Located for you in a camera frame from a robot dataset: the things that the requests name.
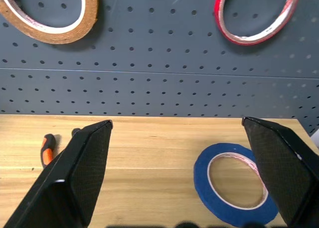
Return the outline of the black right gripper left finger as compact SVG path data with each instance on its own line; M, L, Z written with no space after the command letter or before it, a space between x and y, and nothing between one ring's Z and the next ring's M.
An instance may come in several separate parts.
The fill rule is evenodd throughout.
M3 228L87 228L104 180L113 123L75 132L41 172Z

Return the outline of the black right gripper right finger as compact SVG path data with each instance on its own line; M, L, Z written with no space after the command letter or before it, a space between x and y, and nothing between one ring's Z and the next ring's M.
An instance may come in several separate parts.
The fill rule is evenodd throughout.
M287 226L319 228L319 155L292 129L244 117L260 177Z

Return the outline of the orange and black pliers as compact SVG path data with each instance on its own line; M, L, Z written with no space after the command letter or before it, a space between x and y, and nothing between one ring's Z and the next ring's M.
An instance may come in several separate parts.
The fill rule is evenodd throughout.
M40 149L40 159L43 168L53 161L53 152L56 147L56 139L53 134L44 135Z

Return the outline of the blue tape roll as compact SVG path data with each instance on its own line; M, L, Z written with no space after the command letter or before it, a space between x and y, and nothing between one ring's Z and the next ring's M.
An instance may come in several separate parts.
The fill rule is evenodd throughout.
M220 158L234 158L247 164L259 175L253 152L239 144L217 143L204 149L198 156L193 169L194 186L203 204L216 217L235 227L249 222L266 225L278 214L278 209L263 186L261 202L251 208L239 207L226 201L216 190L209 176L210 165Z

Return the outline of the grey pegboard panel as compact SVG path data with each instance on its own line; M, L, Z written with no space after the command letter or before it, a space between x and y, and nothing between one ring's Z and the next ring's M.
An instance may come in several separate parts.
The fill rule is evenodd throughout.
M97 0L90 32L47 44L0 15L0 115L297 119L319 129L319 0L269 40L237 45L215 0Z

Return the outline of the yellow tape roll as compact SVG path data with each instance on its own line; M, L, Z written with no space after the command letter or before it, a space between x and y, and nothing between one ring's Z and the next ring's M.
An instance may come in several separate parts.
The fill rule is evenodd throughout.
M98 0L81 0L79 17L65 27L37 22L19 8L14 0L0 0L0 14L23 34L49 44L69 44L83 38L97 21Z

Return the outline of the red tape roll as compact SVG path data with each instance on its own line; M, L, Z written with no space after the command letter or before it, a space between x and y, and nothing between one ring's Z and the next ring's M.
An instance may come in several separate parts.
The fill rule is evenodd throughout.
M297 7L298 0L286 0L282 11L275 21L260 33L252 36L234 35L226 28L224 22L225 2L226 0L215 0L214 4L214 17L220 32L232 43L248 46L262 43L276 35L291 19Z

